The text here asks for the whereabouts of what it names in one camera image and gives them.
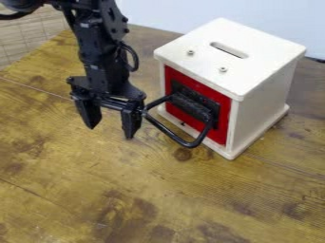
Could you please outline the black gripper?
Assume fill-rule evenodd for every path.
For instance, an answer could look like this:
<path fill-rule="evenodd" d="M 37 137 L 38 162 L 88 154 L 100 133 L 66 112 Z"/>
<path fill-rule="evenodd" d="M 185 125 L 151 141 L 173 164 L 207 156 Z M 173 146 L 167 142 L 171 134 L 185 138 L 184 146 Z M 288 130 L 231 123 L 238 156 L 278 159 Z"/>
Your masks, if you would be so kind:
<path fill-rule="evenodd" d="M 143 108 L 144 92 L 129 81 L 119 83 L 111 91 L 100 82 L 91 81 L 85 76 L 69 77 L 66 83 L 70 86 L 69 95 L 85 126 L 93 129 L 101 121 L 101 107 L 121 110 L 121 129 L 125 139 L 129 140 L 141 124 L 137 110 Z M 125 108 L 131 104 L 136 110 Z"/>

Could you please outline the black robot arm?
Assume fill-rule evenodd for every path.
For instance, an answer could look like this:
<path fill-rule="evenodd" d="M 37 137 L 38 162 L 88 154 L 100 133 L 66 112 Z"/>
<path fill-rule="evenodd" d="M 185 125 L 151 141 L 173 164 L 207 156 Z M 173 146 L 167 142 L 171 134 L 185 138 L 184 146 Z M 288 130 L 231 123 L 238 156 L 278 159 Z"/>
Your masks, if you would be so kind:
<path fill-rule="evenodd" d="M 103 107 L 120 112 L 124 137 L 131 138 L 140 128 L 145 94 L 129 83 L 129 73 L 137 54 L 123 42 L 129 32 L 128 19 L 115 0 L 0 0 L 10 14 L 0 20 L 18 19 L 49 5 L 62 13 L 78 44 L 78 59 L 85 74 L 69 77 L 70 99 L 87 127 L 101 121 Z"/>

